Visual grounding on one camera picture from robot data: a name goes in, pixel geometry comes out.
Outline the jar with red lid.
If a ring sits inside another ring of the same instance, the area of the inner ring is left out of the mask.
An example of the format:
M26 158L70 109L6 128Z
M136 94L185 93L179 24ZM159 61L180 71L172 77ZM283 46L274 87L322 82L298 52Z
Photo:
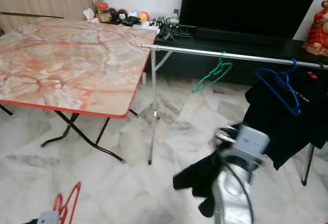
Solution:
M98 2L98 4L96 4L96 12L96 17L100 23L108 23L112 20L110 7L107 2Z

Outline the red laughing Buddha statue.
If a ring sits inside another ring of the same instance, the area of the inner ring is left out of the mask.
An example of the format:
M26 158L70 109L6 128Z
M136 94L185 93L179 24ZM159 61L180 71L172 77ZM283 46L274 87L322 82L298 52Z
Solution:
M308 53L328 57L328 0L321 2L321 8L314 15L302 47Z

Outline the navy shirt white lettering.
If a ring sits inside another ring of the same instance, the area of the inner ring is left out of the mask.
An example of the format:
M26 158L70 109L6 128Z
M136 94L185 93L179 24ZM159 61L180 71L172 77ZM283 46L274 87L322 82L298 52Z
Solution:
M254 84L246 93L249 103L243 122L270 138L264 153L279 170L307 145L321 149L328 142L328 91L318 70L293 70L289 81L300 101L300 116L293 116L267 86Z

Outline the black shirt green print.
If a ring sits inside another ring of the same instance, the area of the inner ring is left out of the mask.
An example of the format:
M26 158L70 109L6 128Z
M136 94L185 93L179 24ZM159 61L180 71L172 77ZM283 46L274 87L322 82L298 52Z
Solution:
M215 224L253 224L252 201L249 196L251 173L243 168L243 159L226 154L230 148L216 147L209 156L173 176L174 190L191 189L194 197L203 198L198 210L213 218Z

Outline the blue plastic hanger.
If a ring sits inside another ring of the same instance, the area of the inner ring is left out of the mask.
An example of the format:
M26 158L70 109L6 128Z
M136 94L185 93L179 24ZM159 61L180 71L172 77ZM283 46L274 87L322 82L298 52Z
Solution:
M260 82L263 83L272 93L280 100L281 104L295 117L302 113L300 109L300 101L297 92L293 89L289 81L289 74L296 70L298 61L291 58L292 67L283 72L276 72L269 68L257 68L255 75Z

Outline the silver metal clothes rack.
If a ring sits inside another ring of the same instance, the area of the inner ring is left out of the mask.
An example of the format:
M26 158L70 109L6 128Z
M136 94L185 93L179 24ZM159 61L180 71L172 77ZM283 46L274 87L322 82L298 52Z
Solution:
M207 50L192 50L187 48L178 48L171 46L162 46L155 44L143 44L141 46L147 50L150 50L150 69L151 69L151 87L152 87L152 104L153 109L152 116L152 128L150 137L150 148L148 156L148 165L152 165L154 158L154 148L155 148L155 133L156 133L156 123L160 119L158 112L158 93L157 93L157 70L168 60L172 53L183 53L190 55L200 55L207 57L220 57L220 58L232 58L239 60L246 60L247 62L261 62L261 63L274 63L281 65L293 65L293 67L302 66L309 69L319 69L328 70L328 67L323 65L322 62L297 62L296 60L285 60L281 58L270 58L270 57L255 57L250 55L241 55L233 53L221 53L217 51L207 51Z

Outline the black white round figurine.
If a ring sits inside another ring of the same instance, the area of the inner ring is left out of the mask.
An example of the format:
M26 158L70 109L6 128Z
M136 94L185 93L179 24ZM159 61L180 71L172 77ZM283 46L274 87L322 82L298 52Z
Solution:
M126 20L127 17L129 17L128 12L125 9L120 9L118 12L118 21L120 23L124 22L124 20Z

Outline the red plastic hanger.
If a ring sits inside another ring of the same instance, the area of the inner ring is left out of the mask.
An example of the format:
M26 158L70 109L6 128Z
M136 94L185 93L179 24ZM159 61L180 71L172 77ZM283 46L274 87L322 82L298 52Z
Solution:
M81 182L79 181L64 198L63 194L58 193L54 199L52 209L57 212L55 224L72 224L77 202L79 200Z

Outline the black flat television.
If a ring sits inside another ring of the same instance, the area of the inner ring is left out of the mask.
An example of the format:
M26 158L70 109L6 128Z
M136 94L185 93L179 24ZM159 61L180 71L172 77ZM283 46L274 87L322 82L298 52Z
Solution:
M182 0L183 25L293 37L313 0Z

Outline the black remote control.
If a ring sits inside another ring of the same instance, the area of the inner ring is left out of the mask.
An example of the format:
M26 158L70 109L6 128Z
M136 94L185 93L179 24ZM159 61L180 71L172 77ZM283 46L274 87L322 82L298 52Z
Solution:
M159 38L164 41L174 41L174 29L176 29L174 24L162 25L158 34Z

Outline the pink tissue pack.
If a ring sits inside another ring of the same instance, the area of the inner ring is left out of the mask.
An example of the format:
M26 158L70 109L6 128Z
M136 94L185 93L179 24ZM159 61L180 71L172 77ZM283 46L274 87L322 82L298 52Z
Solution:
M87 8L83 11L83 14L87 22L99 23L99 19L95 17L95 13L91 8Z

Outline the black folding table leg frame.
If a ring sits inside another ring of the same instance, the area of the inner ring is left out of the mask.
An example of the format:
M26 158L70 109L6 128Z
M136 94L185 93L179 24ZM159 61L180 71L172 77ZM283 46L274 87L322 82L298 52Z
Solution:
M10 100L2 100L1 105L13 114L3 115L1 121L1 139L7 144L7 151L0 153L3 160L56 167L85 156L103 155L107 160L125 163L116 152L100 144L101 139L109 137L110 117Z

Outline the white paper stack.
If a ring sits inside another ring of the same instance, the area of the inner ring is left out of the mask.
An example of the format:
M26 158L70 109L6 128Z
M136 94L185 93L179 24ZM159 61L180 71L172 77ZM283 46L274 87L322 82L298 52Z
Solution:
M144 21L141 23L140 27L142 29L159 30L159 26L156 21Z

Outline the marble table with red edge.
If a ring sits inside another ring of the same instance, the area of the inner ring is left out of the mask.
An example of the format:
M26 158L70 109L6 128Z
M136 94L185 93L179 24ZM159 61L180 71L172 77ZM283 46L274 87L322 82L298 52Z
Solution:
M43 18L1 37L2 103L124 118L149 51L150 29Z

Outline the light wooden cabinet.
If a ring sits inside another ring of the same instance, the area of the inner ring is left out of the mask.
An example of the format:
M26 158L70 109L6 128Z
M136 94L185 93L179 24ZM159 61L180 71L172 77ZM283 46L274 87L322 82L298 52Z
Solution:
M8 33L42 17L85 21L90 8L92 0L0 0L0 25Z

